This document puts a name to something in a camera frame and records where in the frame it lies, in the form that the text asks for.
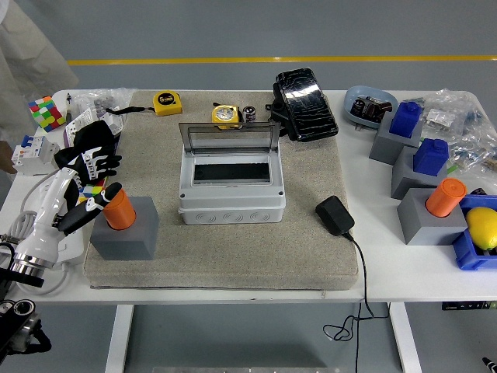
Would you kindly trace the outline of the person's right hand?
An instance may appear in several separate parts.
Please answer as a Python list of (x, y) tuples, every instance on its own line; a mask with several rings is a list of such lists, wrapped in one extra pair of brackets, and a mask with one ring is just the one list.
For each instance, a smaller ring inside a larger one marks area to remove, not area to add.
[(16, 174), (12, 163), (13, 150), (7, 141), (0, 141), (0, 169), (8, 174)]

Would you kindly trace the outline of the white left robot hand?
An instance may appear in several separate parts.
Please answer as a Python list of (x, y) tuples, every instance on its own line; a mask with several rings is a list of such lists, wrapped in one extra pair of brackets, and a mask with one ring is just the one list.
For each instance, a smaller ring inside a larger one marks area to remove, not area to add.
[(107, 176), (116, 175), (121, 157), (112, 145), (86, 150), (73, 159), (63, 162), (36, 214), (33, 231), (16, 249), (16, 266), (32, 265), (51, 268), (58, 259), (59, 242), (96, 218), (121, 191), (120, 183), (112, 183), (86, 202), (69, 207), (68, 212), (56, 221), (59, 211), (67, 201), (66, 192), (76, 192)]

